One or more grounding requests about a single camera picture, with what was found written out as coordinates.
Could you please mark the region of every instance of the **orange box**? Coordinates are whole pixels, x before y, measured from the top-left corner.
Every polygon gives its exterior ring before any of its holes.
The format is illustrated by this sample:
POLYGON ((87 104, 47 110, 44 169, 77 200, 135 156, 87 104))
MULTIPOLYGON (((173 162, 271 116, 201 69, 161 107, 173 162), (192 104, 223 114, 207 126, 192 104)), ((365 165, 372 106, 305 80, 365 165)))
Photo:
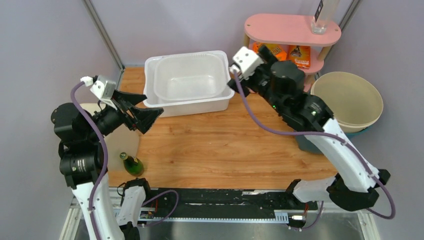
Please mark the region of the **orange box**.
POLYGON ((288 58, 300 69, 309 69, 311 66, 311 47, 290 45, 288 46, 288 58))
POLYGON ((259 48, 265 44, 265 46, 271 51, 271 53, 279 60, 284 61, 287 58, 287 52, 283 50, 283 47, 280 44, 272 44, 272 43, 261 43, 255 41, 253 43, 253 51, 258 53, 259 48))

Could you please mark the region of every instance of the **gray wall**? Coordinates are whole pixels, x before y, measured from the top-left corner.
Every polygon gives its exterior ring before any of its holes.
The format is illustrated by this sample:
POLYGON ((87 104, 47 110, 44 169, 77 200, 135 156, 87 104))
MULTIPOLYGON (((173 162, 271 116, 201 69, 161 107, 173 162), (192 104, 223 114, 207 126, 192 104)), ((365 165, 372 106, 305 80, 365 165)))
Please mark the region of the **gray wall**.
MULTIPOLYGON (((388 189, 397 216, 377 219, 384 240, 424 236, 423 12, 422 0, 363 1, 325 63, 325 72, 359 75, 383 97, 381 119, 353 142, 371 163, 392 174, 388 189)), ((388 213, 381 196, 377 209, 388 213)))
MULTIPOLYGON (((319 0, 92 0, 125 65, 161 55, 242 45, 246 19, 258 13, 313 15, 319 0)), ((340 21, 352 0, 341 0, 340 21)))
POLYGON ((72 193, 50 115, 96 74, 119 69, 81 0, 0 1, 0 239, 58 239, 72 193))

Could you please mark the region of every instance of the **wooden table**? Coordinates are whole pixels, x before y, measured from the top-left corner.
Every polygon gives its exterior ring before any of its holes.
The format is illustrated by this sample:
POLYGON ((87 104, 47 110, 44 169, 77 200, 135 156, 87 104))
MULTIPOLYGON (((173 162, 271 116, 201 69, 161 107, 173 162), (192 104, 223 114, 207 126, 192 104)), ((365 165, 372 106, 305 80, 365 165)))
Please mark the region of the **wooden table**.
MULTIPOLYGON (((144 84, 144 68, 127 67, 120 90, 141 94, 144 84)), ((259 95, 247 99, 265 125, 293 131, 259 95)), ((259 128, 238 94, 225 111, 158 118, 140 137, 137 157, 154 188, 286 189, 294 179, 337 172, 323 155, 299 150, 294 137, 259 128)), ((109 177, 110 186, 134 179, 125 171, 109 177)))

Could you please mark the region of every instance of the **black label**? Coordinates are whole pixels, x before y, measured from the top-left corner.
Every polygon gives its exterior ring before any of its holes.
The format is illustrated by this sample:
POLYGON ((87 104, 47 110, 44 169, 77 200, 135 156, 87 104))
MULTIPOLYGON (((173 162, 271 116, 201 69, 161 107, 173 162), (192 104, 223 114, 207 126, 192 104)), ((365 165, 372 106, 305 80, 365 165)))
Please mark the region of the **black label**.
POLYGON ((323 9, 323 6, 324 6, 323 0, 319 1, 318 8, 316 9, 315 15, 313 16, 315 19, 315 23, 317 22, 318 17, 321 14, 321 10, 323 9))

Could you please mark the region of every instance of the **beige trash can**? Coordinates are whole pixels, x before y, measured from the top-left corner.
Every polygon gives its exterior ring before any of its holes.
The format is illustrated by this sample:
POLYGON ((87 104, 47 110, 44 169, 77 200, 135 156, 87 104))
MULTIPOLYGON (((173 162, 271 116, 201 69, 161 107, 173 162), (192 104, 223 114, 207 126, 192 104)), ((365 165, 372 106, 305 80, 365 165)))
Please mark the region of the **beige trash can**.
POLYGON ((371 126, 383 112, 379 91, 352 73, 324 74, 312 85, 310 93, 324 100, 345 133, 357 133, 371 126))

